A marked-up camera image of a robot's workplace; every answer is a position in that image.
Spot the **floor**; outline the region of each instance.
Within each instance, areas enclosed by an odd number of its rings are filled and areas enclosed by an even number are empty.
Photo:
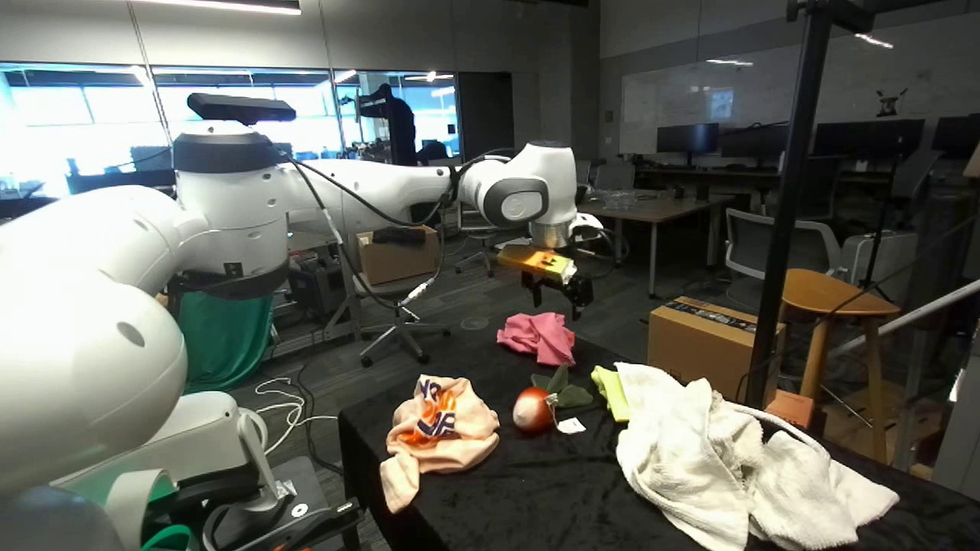
[[[724,305],[753,308],[760,285],[732,278],[726,269],[708,269],[704,267],[704,221],[690,222],[671,222],[663,228],[663,282],[664,297],[652,300],[645,297],[645,241],[642,228],[632,228],[632,258],[624,262],[613,262],[605,258],[583,258],[579,262],[594,275],[594,305],[583,312],[583,319],[567,319],[569,328],[590,343],[600,343],[623,354],[624,360],[642,360],[645,359],[645,315],[658,303],[664,303],[671,294],[702,297]],[[458,261],[469,258],[478,244],[469,238],[455,238],[445,247],[445,267],[455,267]],[[437,360],[440,348],[447,344],[473,344],[474,329],[483,329],[487,325],[498,325],[513,312],[533,312],[530,294],[522,286],[516,272],[495,272],[487,275],[481,262],[467,262],[464,269],[445,269],[437,286],[421,300],[421,312],[433,322],[447,322],[449,335],[427,340],[433,360]],[[561,294],[549,294],[538,305],[538,312],[567,312],[569,303]],[[792,370],[800,370],[805,354],[810,329],[796,328],[787,340],[787,380],[792,380]],[[360,364],[360,348],[366,340],[342,335],[337,343],[324,343],[306,353],[296,353],[292,359],[280,359],[268,367],[260,367],[243,389],[234,394],[247,405],[274,405],[283,396],[260,396],[253,394],[253,384],[260,384],[269,376],[292,376],[293,384],[296,376],[315,396],[319,416],[337,416],[347,405],[355,405],[375,390],[382,390],[394,381],[410,381],[417,372],[427,370],[427,364],[417,364],[407,353],[398,344],[388,344],[387,354],[381,354],[372,367]],[[857,359],[847,359],[832,367],[831,384],[839,394],[852,394],[861,389],[863,372]],[[902,343],[888,344],[885,353],[885,370],[888,380],[902,381]],[[839,429],[843,436],[852,436],[855,421],[848,416],[843,420],[847,429]],[[269,430],[280,435],[286,421],[269,414],[268,416]],[[337,426],[332,420],[314,421],[310,436],[302,436],[302,429],[296,429],[269,458],[286,461],[292,457],[314,453],[324,469],[319,469],[322,486],[327,498],[342,498],[342,479],[334,472],[340,469],[340,439]],[[382,536],[376,533],[372,513],[362,520],[362,540],[372,551],[388,548]]]

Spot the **white cloth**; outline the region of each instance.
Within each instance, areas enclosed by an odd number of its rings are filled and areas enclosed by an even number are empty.
[[[658,367],[619,360],[632,421],[617,458],[634,491],[704,548],[837,548],[881,517],[899,491],[832,461],[792,426],[724,400],[708,380],[681,384]],[[762,439],[760,420],[778,421]]]

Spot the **wooden stool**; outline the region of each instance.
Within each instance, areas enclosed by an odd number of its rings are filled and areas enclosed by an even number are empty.
[[[826,335],[832,322],[857,322],[868,335],[868,394],[872,421],[872,458],[885,461],[885,380],[879,325],[899,315],[899,305],[848,282],[816,269],[787,269],[783,305],[816,319],[800,394],[818,400],[826,367]]]

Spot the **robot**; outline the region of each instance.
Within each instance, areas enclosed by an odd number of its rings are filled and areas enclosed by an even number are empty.
[[[505,255],[524,282],[558,286],[579,305],[590,300],[588,278],[558,255],[583,228],[600,232],[594,218],[575,211],[575,162],[567,145],[530,144],[516,158],[487,156],[461,169],[353,158],[288,166],[268,134],[247,129],[256,118],[292,118],[288,103],[225,95],[191,95],[186,103],[207,129],[174,141],[177,197],[110,186],[0,225],[0,533],[7,517],[18,533],[87,548],[84,536],[48,528],[36,517],[75,491],[105,491],[107,512],[140,512],[143,503],[132,498],[143,491],[121,488],[125,477],[143,488],[157,477],[193,488],[240,469],[253,491],[227,498],[244,498],[240,517],[253,524],[216,548],[247,548],[283,525],[277,520],[293,488],[274,477],[260,420],[225,390],[180,394],[185,335],[154,300],[174,275],[269,294],[286,282],[293,228],[327,241],[332,232],[382,222],[381,215],[407,221],[417,201],[467,201],[489,222],[528,222],[530,244]],[[221,498],[207,491],[197,498],[202,503],[216,509]],[[306,513],[299,533],[353,513],[355,504]],[[118,513],[107,525],[118,538],[100,536],[93,548],[140,544],[132,513]]]

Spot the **desk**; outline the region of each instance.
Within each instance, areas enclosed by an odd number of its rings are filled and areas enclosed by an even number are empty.
[[[711,211],[711,228],[708,228],[708,267],[721,261],[721,241],[724,241],[724,206],[730,206],[732,196],[711,196],[698,197],[685,193],[685,197],[674,197],[671,193],[617,193],[605,201],[584,206],[583,211],[597,218],[617,221],[617,262],[623,262],[623,225],[624,221],[648,222],[648,272],[645,272],[645,294],[655,297],[655,247],[658,247],[658,225],[678,218],[690,218],[698,211]]]
[[[473,472],[427,474],[417,503],[400,513],[387,512],[376,466],[388,457],[382,439],[391,411],[413,389],[413,372],[340,414],[347,488],[372,509],[394,551],[698,548],[624,483],[613,453],[619,426],[600,405],[573,411],[584,421],[584,435],[522,436],[509,420],[516,394],[530,372],[549,370],[492,344],[489,329],[478,335],[487,340],[487,354],[469,348],[458,360],[445,359],[440,370],[433,372],[474,381],[474,390],[501,416],[498,451]],[[583,381],[594,364],[610,360],[613,354],[600,344],[579,343],[569,376]],[[870,466],[855,453],[832,446],[831,453],[902,491],[899,509],[861,528],[857,548],[980,548],[976,503],[905,472]]]

